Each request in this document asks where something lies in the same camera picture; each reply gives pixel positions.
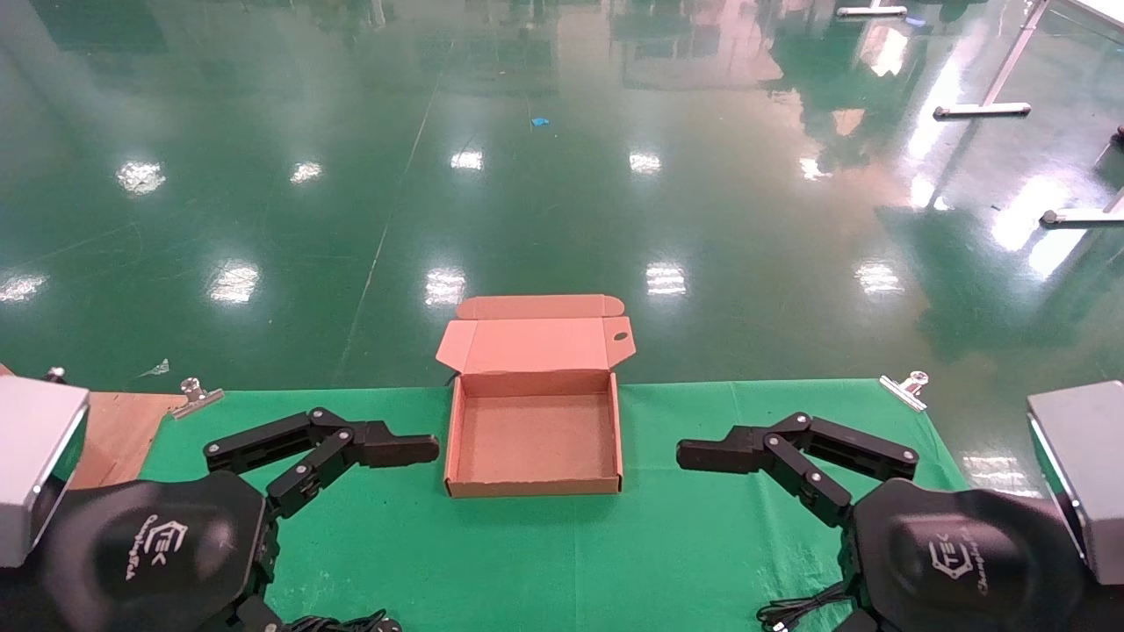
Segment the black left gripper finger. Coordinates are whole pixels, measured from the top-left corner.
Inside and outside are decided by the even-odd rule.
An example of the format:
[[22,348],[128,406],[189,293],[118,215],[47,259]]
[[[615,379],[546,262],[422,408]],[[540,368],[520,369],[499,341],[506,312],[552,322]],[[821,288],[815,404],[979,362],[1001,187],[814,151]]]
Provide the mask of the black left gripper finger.
[[298,455],[296,464],[266,485],[270,517],[290,520],[353,464],[384,469],[433,463],[439,443],[432,434],[396,435],[382,419],[348,421],[317,407],[214,440],[203,446],[203,455],[210,472],[235,475]]

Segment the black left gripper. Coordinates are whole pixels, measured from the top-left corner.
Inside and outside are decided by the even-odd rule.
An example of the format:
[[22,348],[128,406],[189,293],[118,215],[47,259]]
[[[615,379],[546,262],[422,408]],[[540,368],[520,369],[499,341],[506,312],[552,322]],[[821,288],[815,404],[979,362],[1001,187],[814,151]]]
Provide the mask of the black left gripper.
[[72,493],[40,538],[43,631],[284,631],[264,496],[228,472]]

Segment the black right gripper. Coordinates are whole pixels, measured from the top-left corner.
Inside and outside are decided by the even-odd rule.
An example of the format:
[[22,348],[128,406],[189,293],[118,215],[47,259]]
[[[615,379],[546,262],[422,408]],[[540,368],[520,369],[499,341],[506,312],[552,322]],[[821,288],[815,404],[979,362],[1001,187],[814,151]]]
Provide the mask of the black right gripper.
[[895,479],[851,512],[847,587],[834,632],[1064,631],[1085,565],[1044,499]]

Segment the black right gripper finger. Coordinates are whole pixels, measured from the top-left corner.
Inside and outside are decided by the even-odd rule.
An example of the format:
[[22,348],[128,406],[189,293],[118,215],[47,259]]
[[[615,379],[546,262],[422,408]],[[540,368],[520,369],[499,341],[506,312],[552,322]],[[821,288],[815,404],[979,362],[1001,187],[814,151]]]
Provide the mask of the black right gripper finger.
[[735,425],[720,441],[685,439],[677,444],[677,463],[683,470],[763,472],[816,520],[839,529],[851,512],[851,493],[812,463],[814,459],[878,481],[910,480],[919,462],[914,449],[804,412],[771,427]]

